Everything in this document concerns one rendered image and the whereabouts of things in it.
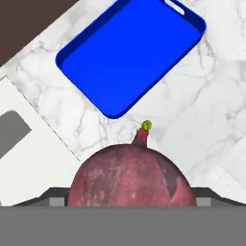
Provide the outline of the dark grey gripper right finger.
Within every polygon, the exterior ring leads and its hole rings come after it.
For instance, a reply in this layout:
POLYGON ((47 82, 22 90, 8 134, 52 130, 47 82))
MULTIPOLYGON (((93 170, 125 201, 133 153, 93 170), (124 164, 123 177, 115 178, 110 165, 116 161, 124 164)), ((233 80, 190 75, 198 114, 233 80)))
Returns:
POLYGON ((207 187, 193 187, 198 207, 238 206, 239 203, 223 198, 207 187))

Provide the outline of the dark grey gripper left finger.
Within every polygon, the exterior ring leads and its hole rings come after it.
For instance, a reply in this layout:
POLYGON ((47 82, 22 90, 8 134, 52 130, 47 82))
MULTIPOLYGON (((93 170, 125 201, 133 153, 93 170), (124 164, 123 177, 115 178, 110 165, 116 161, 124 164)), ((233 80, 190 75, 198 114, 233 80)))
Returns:
POLYGON ((50 187, 39 197, 16 204, 17 207, 66 207, 68 187, 50 187))

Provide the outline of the dark red round beet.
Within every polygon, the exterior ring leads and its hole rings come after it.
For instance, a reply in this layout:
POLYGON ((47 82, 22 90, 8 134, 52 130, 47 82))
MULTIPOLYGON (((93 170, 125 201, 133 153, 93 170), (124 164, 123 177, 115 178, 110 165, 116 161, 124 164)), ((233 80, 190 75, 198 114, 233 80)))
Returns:
POLYGON ((130 144, 106 147, 79 168, 69 189, 70 207, 194 207, 196 198, 180 169, 147 147, 145 120, 130 144))

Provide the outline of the white sink with grey basin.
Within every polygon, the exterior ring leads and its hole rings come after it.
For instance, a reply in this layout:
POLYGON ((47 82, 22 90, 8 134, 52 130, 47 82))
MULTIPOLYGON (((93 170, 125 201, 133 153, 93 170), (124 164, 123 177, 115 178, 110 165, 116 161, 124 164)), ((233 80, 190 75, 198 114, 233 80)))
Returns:
POLYGON ((8 77, 0 79, 0 205, 69 187, 79 160, 8 77))

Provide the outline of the blue plastic tray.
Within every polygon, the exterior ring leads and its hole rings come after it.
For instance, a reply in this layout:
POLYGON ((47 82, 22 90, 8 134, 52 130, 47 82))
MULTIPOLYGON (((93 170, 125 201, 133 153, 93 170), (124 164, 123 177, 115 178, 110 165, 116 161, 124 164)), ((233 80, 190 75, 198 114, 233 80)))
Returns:
POLYGON ((170 0, 117 0, 56 56, 63 75, 106 117, 124 115, 201 40, 205 20, 170 0))

